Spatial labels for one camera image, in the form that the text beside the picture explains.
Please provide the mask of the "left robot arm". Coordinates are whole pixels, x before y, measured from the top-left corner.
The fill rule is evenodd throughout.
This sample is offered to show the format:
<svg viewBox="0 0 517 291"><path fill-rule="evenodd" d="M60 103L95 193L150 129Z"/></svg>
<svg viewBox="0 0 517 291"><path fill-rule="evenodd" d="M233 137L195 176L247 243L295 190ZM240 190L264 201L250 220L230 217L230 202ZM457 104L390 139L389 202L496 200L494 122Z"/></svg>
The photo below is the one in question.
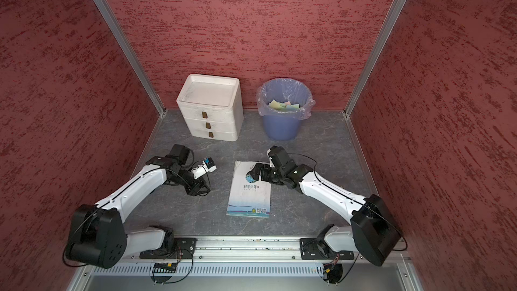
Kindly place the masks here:
<svg viewBox="0 0 517 291"><path fill-rule="evenodd" d="M212 158L187 161L194 157L190 148L173 145L165 156L154 156L127 183L94 205L75 210L62 261L70 268L93 265L109 269L122 258L139 255L143 259L180 261L190 246L182 247L174 231L163 226L127 231L124 223L133 210L157 188L181 186L189 196L205 197L211 191L209 174L216 170Z"/></svg>

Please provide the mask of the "children's science magazine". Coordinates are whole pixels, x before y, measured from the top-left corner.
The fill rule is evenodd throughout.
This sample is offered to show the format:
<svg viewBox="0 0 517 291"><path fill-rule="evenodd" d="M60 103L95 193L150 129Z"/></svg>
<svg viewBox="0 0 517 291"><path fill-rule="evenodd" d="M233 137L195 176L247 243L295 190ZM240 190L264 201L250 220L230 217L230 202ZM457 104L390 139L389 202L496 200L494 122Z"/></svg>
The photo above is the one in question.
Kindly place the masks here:
<svg viewBox="0 0 517 291"><path fill-rule="evenodd" d="M271 185L248 178L255 162L235 161L232 186L226 210L227 216L269 218Z"/></svg>

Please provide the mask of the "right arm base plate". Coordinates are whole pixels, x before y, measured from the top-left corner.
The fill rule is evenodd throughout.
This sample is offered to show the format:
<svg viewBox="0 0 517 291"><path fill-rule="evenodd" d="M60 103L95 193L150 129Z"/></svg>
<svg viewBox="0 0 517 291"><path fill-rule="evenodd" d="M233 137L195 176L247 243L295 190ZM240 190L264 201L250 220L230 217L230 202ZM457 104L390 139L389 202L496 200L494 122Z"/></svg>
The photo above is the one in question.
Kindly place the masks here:
<svg viewBox="0 0 517 291"><path fill-rule="evenodd" d="M300 253L303 260L353 260L355 255L351 251L334 251L326 242L317 238L301 238Z"/></svg>

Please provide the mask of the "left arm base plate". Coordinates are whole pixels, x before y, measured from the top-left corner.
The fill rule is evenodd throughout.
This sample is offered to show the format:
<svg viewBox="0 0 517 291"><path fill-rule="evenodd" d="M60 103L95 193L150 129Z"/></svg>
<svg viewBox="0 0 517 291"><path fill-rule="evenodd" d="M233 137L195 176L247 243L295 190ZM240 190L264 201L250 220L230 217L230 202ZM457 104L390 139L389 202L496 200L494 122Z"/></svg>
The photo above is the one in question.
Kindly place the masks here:
<svg viewBox="0 0 517 291"><path fill-rule="evenodd" d="M174 238L174 240L165 240L159 249L143 251L140 253L139 258L172 261L192 259L196 244L196 238L180 237Z"/></svg>

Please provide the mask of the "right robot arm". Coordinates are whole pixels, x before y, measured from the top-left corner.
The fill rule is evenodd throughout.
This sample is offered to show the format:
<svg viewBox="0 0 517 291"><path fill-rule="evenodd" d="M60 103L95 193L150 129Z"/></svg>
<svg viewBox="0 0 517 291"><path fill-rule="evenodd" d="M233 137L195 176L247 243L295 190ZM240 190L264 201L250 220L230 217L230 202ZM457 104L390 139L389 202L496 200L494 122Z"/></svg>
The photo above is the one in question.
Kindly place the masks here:
<svg viewBox="0 0 517 291"><path fill-rule="evenodd" d="M308 253L311 247L326 258L344 251L354 252L380 267L393 251L398 251L396 246L403 234L378 195L365 197L339 187L320 175L315 167L297 164L280 146L272 146L267 155L269 163L258 162L246 174L248 182L284 186L316 199L350 225L348 228L328 225L312 242L301 247L301 253Z"/></svg>

